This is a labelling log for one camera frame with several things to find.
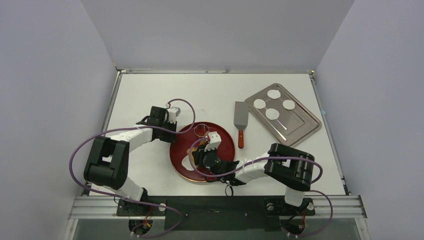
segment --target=white wall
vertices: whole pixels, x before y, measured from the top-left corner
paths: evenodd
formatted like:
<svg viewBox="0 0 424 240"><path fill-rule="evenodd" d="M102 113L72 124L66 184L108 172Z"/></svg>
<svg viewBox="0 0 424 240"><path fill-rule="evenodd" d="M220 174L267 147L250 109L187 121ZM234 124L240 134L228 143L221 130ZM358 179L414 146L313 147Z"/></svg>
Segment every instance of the white wall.
<svg viewBox="0 0 424 240"><path fill-rule="evenodd" d="M424 1L356 0L316 70L373 240L423 239Z"/></svg>
<svg viewBox="0 0 424 240"><path fill-rule="evenodd" d="M116 71L79 0L0 4L0 238L61 238ZM82 179L84 156L75 163Z"/></svg>
<svg viewBox="0 0 424 240"><path fill-rule="evenodd" d="M81 0L118 69L314 70L354 0Z"/></svg>

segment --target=small ring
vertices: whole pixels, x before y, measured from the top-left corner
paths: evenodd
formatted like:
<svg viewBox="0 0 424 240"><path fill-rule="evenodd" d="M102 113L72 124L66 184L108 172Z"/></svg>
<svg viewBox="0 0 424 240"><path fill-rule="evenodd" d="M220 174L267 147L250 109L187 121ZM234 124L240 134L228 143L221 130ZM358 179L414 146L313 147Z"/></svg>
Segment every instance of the small ring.
<svg viewBox="0 0 424 240"><path fill-rule="evenodd" d="M204 130L205 135L206 135L206 133L207 133L207 132L209 132L209 127L208 127L208 125L206 125L206 124L200 123L199 125L197 125L197 126L194 128L194 134L196 134L196 136L198 136L199 138L203 138L205 135L201 136L201 135L199 135L199 134L198 134L198 127L199 127L200 125L203 125L203 130Z"/></svg>

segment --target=red round tray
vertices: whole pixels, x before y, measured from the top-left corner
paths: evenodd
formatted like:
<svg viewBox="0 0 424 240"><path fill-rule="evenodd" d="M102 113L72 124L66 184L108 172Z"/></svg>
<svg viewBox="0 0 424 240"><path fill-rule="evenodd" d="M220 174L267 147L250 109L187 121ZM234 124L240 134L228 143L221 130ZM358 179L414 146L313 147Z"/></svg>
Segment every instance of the red round tray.
<svg viewBox="0 0 424 240"><path fill-rule="evenodd" d="M183 177L195 182L206 182L204 176L198 174L195 171L187 170L182 164L183 159L188 155L187 150L192 146L192 144L196 140L199 139L199 137L195 134L195 127L199 124L207 125L209 127L209 132L218 132L218 134L220 135L222 142L218 147L218 157L222 161L227 162L232 162L234 160L236 150L234 147L233 139L231 138L230 134L221 126L216 125L215 123L205 121L194 123L193 128L186 133L177 134L176 142L171 143L171 146L169 147L169 157L175 170ZM180 130L180 132L187 130L189 127L189 125L185 126L183 129ZM209 173L206 168L199 168L199 170L202 173Z"/></svg>

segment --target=stainless steel baking tray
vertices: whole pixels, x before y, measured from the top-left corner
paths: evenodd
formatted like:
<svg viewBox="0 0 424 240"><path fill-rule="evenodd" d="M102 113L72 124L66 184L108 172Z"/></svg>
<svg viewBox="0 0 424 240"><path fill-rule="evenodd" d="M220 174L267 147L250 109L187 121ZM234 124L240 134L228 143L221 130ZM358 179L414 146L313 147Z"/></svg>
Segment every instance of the stainless steel baking tray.
<svg viewBox="0 0 424 240"><path fill-rule="evenodd" d="M280 97L272 99L268 96L269 90L277 90ZM266 107L257 109L254 106L256 99L262 99ZM283 107L284 100L292 100L295 104L293 110ZM262 126L277 140L286 146L295 147L321 128L321 121L311 113L300 101L298 101L281 84L274 83L258 93L247 98L249 112L262 124ZM279 112L276 120L266 117L267 109L275 109Z"/></svg>

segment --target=spatula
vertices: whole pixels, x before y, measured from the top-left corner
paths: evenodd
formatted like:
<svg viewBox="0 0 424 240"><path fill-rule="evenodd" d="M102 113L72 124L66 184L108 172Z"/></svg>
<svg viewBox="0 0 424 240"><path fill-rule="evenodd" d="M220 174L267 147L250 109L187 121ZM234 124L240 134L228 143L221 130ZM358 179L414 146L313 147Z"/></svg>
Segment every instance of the spatula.
<svg viewBox="0 0 424 240"><path fill-rule="evenodd" d="M248 126L249 104L244 101L236 101L234 105L234 126L238 129L238 148L245 147L245 135L243 130Z"/></svg>

